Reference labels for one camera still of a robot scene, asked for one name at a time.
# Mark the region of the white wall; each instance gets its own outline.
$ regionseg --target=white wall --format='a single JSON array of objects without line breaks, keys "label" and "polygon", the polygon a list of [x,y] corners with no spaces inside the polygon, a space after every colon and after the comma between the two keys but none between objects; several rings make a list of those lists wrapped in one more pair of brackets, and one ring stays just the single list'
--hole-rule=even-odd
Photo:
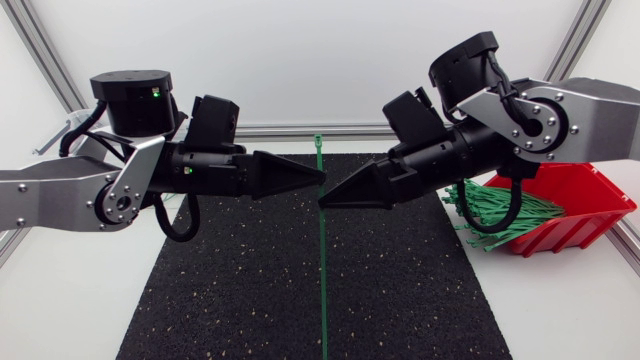
[{"label": "white wall", "polygon": [[[638,14],[639,1],[612,1],[571,77],[597,78],[640,89]],[[610,161],[595,166],[640,204],[640,162]],[[640,229],[640,211],[627,218]]]},{"label": "white wall", "polygon": [[32,150],[64,125],[66,112],[4,11],[0,49],[0,170],[11,170],[36,161]]},{"label": "white wall", "polygon": [[384,123],[425,86],[442,52],[493,30],[512,78],[542,78],[581,0],[56,0],[34,7],[73,79],[123,69],[172,73],[189,112],[226,97],[243,124]]}]

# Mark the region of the black cable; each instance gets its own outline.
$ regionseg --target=black cable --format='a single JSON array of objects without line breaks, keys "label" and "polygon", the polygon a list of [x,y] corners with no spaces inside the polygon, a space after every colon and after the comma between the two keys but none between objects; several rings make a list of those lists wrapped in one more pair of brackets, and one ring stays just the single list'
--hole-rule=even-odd
[{"label": "black cable", "polygon": [[111,146],[111,144],[109,144],[108,142],[106,142],[103,138],[101,138],[100,136],[87,131],[86,133],[84,133],[84,135],[87,135],[88,137],[92,138],[93,140],[97,141],[100,143],[100,145],[104,146],[107,148],[107,150],[109,150],[115,157],[117,157],[120,161],[122,162],[127,162],[127,160],[124,158],[124,155],[120,154],[118,152],[118,150],[116,150],[113,146]]},{"label": "black cable", "polygon": [[60,150],[58,151],[58,155],[60,155],[60,157],[69,156],[69,149],[71,148],[71,144],[73,144],[73,142],[76,141],[76,139],[78,139],[81,135],[84,135],[89,131],[89,129],[100,119],[100,116],[102,116],[102,113],[104,113],[106,108],[107,102],[98,100],[98,104],[95,110],[93,110],[93,113],[89,115],[87,120],[85,120],[77,128],[64,134],[62,140],[60,140]]},{"label": "black cable", "polygon": [[464,179],[456,183],[458,188],[458,197],[460,198],[460,207],[462,209],[462,215],[467,220],[469,225],[482,231],[486,234],[495,234],[497,232],[506,230],[509,225],[518,217],[520,208],[522,207],[522,179],[511,179],[511,202],[509,203],[509,210],[502,220],[493,225],[482,225],[478,223],[471,215],[469,210],[469,204],[467,204],[467,194],[465,192]]},{"label": "black cable", "polygon": [[516,98],[519,96],[518,90],[511,84],[507,74],[502,70],[500,65],[498,65],[498,60],[496,59],[493,51],[487,52],[487,58],[489,59],[491,69],[500,78],[500,81],[498,81],[497,84],[497,89],[504,110],[507,112],[509,117],[513,119],[513,121],[522,127],[526,134],[533,134],[535,129],[532,127],[533,125],[531,124],[531,121],[527,115],[525,115],[520,103],[516,101]]},{"label": "black cable", "polygon": [[189,212],[191,213],[191,224],[189,229],[183,233],[178,233],[167,216],[167,210],[164,208],[162,194],[153,194],[153,205],[156,208],[156,218],[160,224],[160,228],[167,237],[177,242],[187,242],[193,239],[200,229],[200,206],[198,205],[198,197],[194,194],[187,194],[187,202],[189,203]]}]

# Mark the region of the black rubber mat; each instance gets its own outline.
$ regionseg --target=black rubber mat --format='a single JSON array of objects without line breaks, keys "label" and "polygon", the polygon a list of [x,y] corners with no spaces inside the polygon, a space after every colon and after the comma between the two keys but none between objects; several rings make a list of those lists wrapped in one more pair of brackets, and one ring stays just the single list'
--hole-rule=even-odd
[{"label": "black rubber mat", "polygon": [[[373,156],[325,155],[327,188]],[[199,199],[198,236],[166,241],[118,358],[321,359],[317,189]],[[327,210],[327,247],[330,359],[511,358],[435,193]]]}]

